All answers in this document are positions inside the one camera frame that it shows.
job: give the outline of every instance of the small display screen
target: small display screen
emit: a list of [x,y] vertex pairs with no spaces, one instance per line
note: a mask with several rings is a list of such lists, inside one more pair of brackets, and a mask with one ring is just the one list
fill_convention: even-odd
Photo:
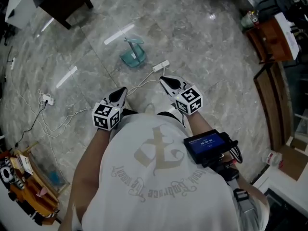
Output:
[[218,134],[213,133],[194,141],[190,141],[189,144],[191,145],[193,151],[198,154],[214,149],[215,147],[224,144],[224,142],[225,141]]

